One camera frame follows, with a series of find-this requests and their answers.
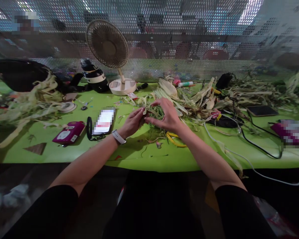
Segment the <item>black sleeve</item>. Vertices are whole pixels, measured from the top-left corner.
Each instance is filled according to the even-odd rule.
[[[226,238],[277,238],[247,191],[224,185],[215,194]]]
[[[77,201],[78,195],[73,187],[51,187],[34,202],[3,238],[58,237]]]

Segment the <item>yellow pliers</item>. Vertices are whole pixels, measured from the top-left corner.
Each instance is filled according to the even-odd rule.
[[[166,132],[166,136],[167,138],[174,144],[176,145],[177,147],[180,147],[180,148],[187,148],[187,145],[186,144],[179,144],[179,143],[176,143],[171,137],[176,137],[176,138],[179,138],[178,135],[176,134],[173,134],[173,133],[170,133],[170,132]]]

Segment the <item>forearm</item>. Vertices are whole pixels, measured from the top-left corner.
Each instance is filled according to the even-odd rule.
[[[125,133],[120,129],[118,133],[123,138],[126,138]],[[104,140],[70,163],[53,181],[50,187],[70,185],[80,195],[86,183],[103,167],[118,146],[119,142],[113,135],[108,135]]]
[[[183,125],[177,132],[187,145],[197,164],[210,179],[213,188],[230,184],[245,189],[243,183],[229,166],[229,164],[202,139],[194,134],[187,125]]]

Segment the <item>glue stick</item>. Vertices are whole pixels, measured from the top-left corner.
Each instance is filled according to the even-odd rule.
[[[192,81],[178,83],[178,87],[193,85]]]

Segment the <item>green tablecloth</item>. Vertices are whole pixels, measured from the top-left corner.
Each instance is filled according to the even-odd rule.
[[[148,94],[152,91],[152,87],[155,87],[155,84],[150,84],[150,86],[143,90],[143,92],[136,94],[138,96]],[[87,110],[82,111],[80,109],[81,105],[78,103],[76,110],[63,115],[62,119],[56,120],[55,123],[65,124],[71,121],[86,122],[88,116],[96,118],[102,107],[115,106],[114,102],[120,100],[120,97],[114,96],[110,93],[99,94],[94,91],[80,93],[78,98],[79,100],[85,102],[90,101],[91,98],[93,99],[92,102],[89,103],[89,108]],[[117,108],[118,110],[116,112],[116,119],[113,127],[114,129],[120,128],[125,121],[125,118],[120,120],[118,116],[127,114],[136,107],[121,104],[120,106],[117,106]],[[299,115],[281,112],[281,114],[278,116],[253,118],[256,125],[265,129],[269,129],[268,122],[275,122],[278,119],[299,120]],[[220,134],[215,130],[215,127],[210,124],[207,124],[207,128],[215,139],[223,142],[230,150],[249,159],[255,168],[299,168],[299,149],[285,149],[281,159],[272,159],[256,147],[246,142],[242,137],[226,136]],[[106,165],[158,172],[199,170],[199,167],[188,148],[177,148],[171,143],[168,144],[167,140],[165,139],[159,140],[159,142],[163,143],[161,149],[157,149],[156,144],[154,143],[148,144],[146,139],[149,138],[149,129],[150,128],[148,125],[144,125],[137,133],[128,139],[126,144],[120,146],[119,149],[114,152]],[[198,129],[199,132],[195,133],[217,151],[217,148],[207,135],[205,128],[203,126],[199,126]],[[220,129],[224,132],[232,134],[237,132],[236,129]],[[59,144],[52,142],[52,139],[60,131],[61,130],[56,127],[48,127],[44,129],[43,125],[37,122],[25,127],[20,135],[9,146],[4,149],[0,149],[0,163],[72,162],[78,156],[96,144],[94,141],[89,141],[86,137],[86,133],[84,132],[74,145],[63,148]],[[279,139],[269,135],[266,132],[262,132],[261,135],[258,136],[249,134],[248,129],[246,128],[244,129],[244,132],[246,137],[252,142],[256,143],[273,155],[279,155],[279,150],[281,147],[281,142]],[[34,135],[35,138],[33,138],[30,142],[28,137],[31,134]],[[0,133],[0,142],[5,137],[6,134],[4,134],[4,132]],[[46,142],[47,145],[43,155],[41,156],[23,149],[43,142]],[[228,158],[224,158],[234,169],[236,169],[236,166]],[[246,160],[239,156],[236,156],[236,158],[239,160],[244,169],[251,168]]]

